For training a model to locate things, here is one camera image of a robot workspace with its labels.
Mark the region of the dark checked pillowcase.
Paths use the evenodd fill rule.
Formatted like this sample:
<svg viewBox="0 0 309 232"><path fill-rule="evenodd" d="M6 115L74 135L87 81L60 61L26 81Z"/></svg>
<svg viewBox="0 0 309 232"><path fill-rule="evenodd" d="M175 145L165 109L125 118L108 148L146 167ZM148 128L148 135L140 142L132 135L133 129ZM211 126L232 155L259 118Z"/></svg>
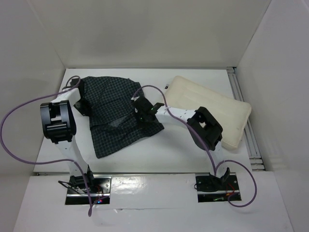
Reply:
<svg viewBox="0 0 309 232"><path fill-rule="evenodd" d="M131 97L134 93L144 96L140 83L110 76L88 76L83 83L84 98L91 107L89 127L98 159L164 129L159 122L138 125Z"/></svg>

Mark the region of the cream pillow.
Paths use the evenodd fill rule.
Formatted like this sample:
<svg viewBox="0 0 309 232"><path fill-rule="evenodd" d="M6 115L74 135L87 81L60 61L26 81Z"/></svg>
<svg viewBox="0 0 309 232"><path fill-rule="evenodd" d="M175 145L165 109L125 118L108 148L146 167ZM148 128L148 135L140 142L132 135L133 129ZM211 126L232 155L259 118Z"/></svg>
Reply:
<svg viewBox="0 0 309 232"><path fill-rule="evenodd" d="M244 128L251 114L249 103L226 97L182 76L175 76L165 97L168 106L195 110L203 106L223 127L222 147L236 150L243 137Z"/></svg>

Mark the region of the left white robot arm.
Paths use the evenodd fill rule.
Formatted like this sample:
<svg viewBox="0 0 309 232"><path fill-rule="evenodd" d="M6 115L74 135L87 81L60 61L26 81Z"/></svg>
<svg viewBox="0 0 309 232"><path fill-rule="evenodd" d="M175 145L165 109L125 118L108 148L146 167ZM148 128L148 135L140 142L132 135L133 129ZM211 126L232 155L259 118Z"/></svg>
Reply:
<svg viewBox="0 0 309 232"><path fill-rule="evenodd" d="M78 148L75 139L77 126L72 112L72 107L82 99L78 88L81 83L79 76L71 77L63 88L63 93L51 102L40 105L40 113L45 138L70 162L70 186L89 193L95 188L95 180Z"/></svg>

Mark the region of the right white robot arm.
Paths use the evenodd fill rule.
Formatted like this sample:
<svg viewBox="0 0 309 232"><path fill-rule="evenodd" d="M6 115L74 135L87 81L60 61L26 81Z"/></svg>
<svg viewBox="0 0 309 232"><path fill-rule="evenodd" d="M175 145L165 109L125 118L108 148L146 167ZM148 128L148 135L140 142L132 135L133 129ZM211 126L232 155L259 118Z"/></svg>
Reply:
<svg viewBox="0 0 309 232"><path fill-rule="evenodd" d="M185 110L167 107L163 103L153 105L145 97L132 97L131 102L135 108L137 121L143 127L151 123L161 123L189 130L194 143L206 152L213 167L214 174L210 174L206 182L210 185L208 191L222 189L227 185L230 169L217 167L224 162L221 145L223 128L205 107Z"/></svg>

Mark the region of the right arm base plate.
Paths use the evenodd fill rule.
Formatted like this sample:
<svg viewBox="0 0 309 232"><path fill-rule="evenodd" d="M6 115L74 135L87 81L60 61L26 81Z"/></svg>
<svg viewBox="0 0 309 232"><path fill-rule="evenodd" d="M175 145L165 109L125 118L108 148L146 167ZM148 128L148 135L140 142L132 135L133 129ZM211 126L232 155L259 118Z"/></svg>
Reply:
<svg viewBox="0 0 309 232"><path fill-rule="evenodd" d="M199 203L241 201L240 188L235 173L230 174L223 184L219 184L217 177L210 174L196 174L194 189L197 191Z"/></svg>

